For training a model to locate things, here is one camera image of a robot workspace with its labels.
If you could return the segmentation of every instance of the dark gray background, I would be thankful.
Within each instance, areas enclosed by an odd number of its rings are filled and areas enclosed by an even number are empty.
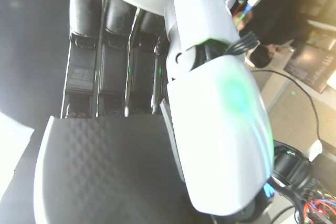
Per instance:
[[[69,0],[0,0],[0,110],[35,129],[0,203],[2,224],[35,223],[34,170],[48,118],[60,114],[68,16]]]

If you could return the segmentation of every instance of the dark hair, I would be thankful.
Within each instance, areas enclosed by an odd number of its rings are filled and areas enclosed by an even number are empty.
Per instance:
[[[258,46],[250,55],[250,61],[257,68],[264,68],[271,62],[271,58],[268,55],[268,49],[263,46]]]

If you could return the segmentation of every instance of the floor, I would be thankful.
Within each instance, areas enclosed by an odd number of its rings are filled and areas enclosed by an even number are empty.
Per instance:
[[[34,170],[48,118],[59,116],[69,0],[0,0],[0,110],[35,129],[0,203],[0,223],[35,223]]]

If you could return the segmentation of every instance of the white paper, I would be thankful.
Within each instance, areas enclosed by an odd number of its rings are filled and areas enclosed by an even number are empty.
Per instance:
[[[33,132],[0,112],[0,201]]]

